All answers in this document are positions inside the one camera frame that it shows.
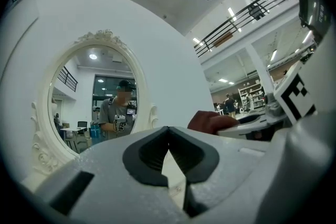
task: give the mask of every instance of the white column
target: white column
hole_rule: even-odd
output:
[[[261,83],[263,84],[262,86],[264,87],[265,93],[273,93],[274,84],[272,82],[272,78],[269,75],[266,67],[262,63],[263,61],[259,57],[256,49],[252,46],[252,44],[246,45],[245,48],[247,50],[247,53],[251,57],[252,63],[256,67]]]

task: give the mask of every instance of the ornate white mirror frame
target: ornate white mirror frame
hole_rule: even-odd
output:
[[[158,119],[156,116],[157,108],[150,102],[145,76],[133,52],[119,39],[119,37],[113,35],[109,30],[100,30],[96,34],[87,33],[70,44],[70,46],[68,46],[60,56],[56,57],[55,61],[53,61],[47,68],[45,76],[39,86],[38,100],[37,102],[32,103],[34,115],[31,119],[36,124],[36,132],[34,134],[32,148],[32,165],[35,176],[32,174],[28,177],[30,179],[24,180],[26,182],[25,185],[30,185],[28,187],[31,190],[37,187],[36,181],[41,182],[41,179],[37,180],[36,172],[40,174],[38,175],[39,178],[41,178],[41,174],[44,175],[42,177],[43,180],[60,166],[78,156],[78,154],[72,151],[63,142],[61,137],[57,135],[57,130],[53,124],[51,116],[51,106],[48,104],[51,103],[52,90],[63,66],[74,56],[76,51],[92,45],[106,46],[118,51],[125,57],[130,65],[130,69],[137,82],[138,96],[138,115],[132,133],[153,128]]]

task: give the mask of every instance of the black cap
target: black cap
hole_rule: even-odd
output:
[[[124,88],[126,92],[131,92],[136,89],[135,85],[130,83],[128,80],[123,79],[119,82],[118,88]]]

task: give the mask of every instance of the hand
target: hand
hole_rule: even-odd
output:
[[[221,116],[213,111],[198,111],[188,124],[188,129],[216,134],[221,129],[226,129],[238,125],[239,122],[230,116]]]

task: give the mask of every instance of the gray t-shirt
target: gray t-shirt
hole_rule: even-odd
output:
[[[132,115],[127,115],[127,106],[120,106],[115,103],[115,98],[112,100],[112,103],[109,105],[110,99],[105,99],[100,106],[99,113],[99,125],[103,123],[114,123],[115,115],[122,115],[126,117],[126,125],[123,127],[123,132],[111,132],[111,131],[102,131],[105,139],[113,139],[121,136],[125,136],[131,133],[133,128],[133,117]]]

